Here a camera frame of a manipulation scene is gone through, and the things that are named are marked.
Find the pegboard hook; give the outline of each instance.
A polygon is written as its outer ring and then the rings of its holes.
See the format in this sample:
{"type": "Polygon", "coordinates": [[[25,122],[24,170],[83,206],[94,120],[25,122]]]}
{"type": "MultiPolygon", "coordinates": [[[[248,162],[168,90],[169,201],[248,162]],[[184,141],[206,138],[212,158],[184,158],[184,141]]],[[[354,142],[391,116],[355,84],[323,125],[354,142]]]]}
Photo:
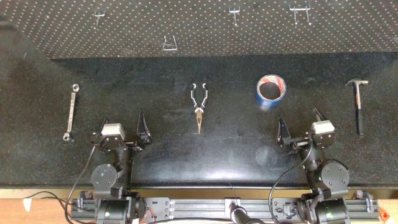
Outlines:
{"type": "Polygon", "coordinates": [[[166,39],[166,36],[164,36],[163,50],[177,50],[178,49],[174,35],[173,35],[173,39],[174,39],[174,45],[173,44],[166,44],[167,39],[166,39]],[[172,46],[172,47],[175,47],[175,48],[166,49],[166,48],[164,48],[165,46],[172,46]]]}
{"type": "Polygon", "coordinates": [[[304,8],[298,8],[298,9],[296,9],[295,6],[293,7],[293,9],[289,6],[289,9],[290,9],[291,11],[294,12],[294,22],[295,22],[296,25],[297,25],[296,11],[305,11],[305,12],[307,13],[307,22],[308,22],[308,24],[309,24],[309,25],[312,24],[312,23],[310,22],[310,15],[308,14],[308,10],[311,9],[311,5],[310,5],[310,4],[308,5],[308,7],[305,6],[304,8]]]}
{"type": "Polygon", "coordinates": [[[236,10],[235,8],[233,10],[231,10],[231,8],[229,9],[229,13],[234,14],[235,26],[238,26],[238,24],[236,23],[236,13],[239,13],[240,11],[241,11],[240,7],[238,8],[238,10],[236,10]]]}
{"type": "Polygon", "coordinates": [[[100,17],[104,17],[105,16],[105,12],[94,12],[94,16],[97,17],[97,25],[95,25],[94,29],[96,29],[98,27],[98,22],[100,21],[100,17]]]}

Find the black countertop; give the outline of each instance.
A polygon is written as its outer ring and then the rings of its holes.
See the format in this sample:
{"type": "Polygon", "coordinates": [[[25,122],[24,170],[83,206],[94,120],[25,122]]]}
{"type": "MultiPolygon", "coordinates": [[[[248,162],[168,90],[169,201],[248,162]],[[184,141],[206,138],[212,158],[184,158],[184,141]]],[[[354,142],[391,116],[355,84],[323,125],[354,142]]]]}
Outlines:
{"type": "MultiPolygon", "coordinates": [[[[2,61],[0,187],[69,188],[91,149],[90,135],[105,114],[135,135],[143,111],[154,143],[134,155],[133,187],[270,187],[298,155],[276,147],[278,115],[293,137],[310,129],[317,107],[337,128],[328,158],[349,167],[352,188],[398,187],[398,54],[297,54],[242,57],[76,58],[30,56],[2,61]],[[280,75],[287,94],[261,110],[257,81],[280,75]],[[352,78],[361,86],[365,137],[356,135],[352,78]],[[71,85],[80,85],[73,142],[67,128],[71,85]],[[207,83],[209,97],[197,133],[191,84],[207,83]]],[[[91,171],[107,161],[97,152],[91,171]]],[[[281,187],[306,187],[302,169],[281,187]]]]}

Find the tape roll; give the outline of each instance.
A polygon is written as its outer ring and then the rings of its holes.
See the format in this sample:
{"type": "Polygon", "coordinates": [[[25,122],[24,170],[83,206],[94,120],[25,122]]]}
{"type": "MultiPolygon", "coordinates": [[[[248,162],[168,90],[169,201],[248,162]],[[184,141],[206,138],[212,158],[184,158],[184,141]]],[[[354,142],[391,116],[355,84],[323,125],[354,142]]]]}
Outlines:
{"type": "Polygon", "coordinates": [[[257,99],[261,105],[276,106],[279,104],[279,101],[285,96],[285,94],[286,94],[285,80],[278,75],[274,75],[274,74],[265,75],[257,83],[257,99]],[[260,92],[260,86],[265,83],[269,83],[269,82],[275,83],[279,87],[280,96],[274,100],[267,99],[260,92]]]}

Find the combination wrench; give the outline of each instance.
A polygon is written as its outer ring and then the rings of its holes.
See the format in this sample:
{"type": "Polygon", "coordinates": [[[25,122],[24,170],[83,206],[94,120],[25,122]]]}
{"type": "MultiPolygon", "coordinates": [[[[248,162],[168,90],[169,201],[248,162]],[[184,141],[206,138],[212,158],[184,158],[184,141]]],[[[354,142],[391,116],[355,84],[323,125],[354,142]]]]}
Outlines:
{"type": "Polygon", "coordinates": [[[64,141],[69,141],[71,139],[70,133],[72,131],[72,123],[73,123],[73,111],[75,110],[75,99],[76,94],[79,92],[79,85],[73,84],[72,86],[72,97],[70,99],[70,109],[69,109],[69,119],[68,119],[68,129],[63,135],[64,141]]]}

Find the hammer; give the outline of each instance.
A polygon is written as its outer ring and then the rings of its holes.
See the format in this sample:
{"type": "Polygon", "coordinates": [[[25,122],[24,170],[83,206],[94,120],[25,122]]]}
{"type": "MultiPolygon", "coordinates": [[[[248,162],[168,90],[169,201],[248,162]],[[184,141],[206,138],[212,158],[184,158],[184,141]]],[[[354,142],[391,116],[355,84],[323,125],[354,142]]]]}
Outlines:
{"type": "Polygon", "coordinates": [[[358,125],[358,134],[359,134],[359,136],[363,136],[363,120],[362,120],[362,111],[361,111],[361,96],[359,95],[359,85],[360,84],[368,84],[369,81],[361,80],[360,78],[354,78],[354,79],[348,81],[347,84],[349,84],[349,83],[354,83],[354,85],[356,87],[356,105],[358,107],[358,109],[356,111],[356,122],[358,125]]]}

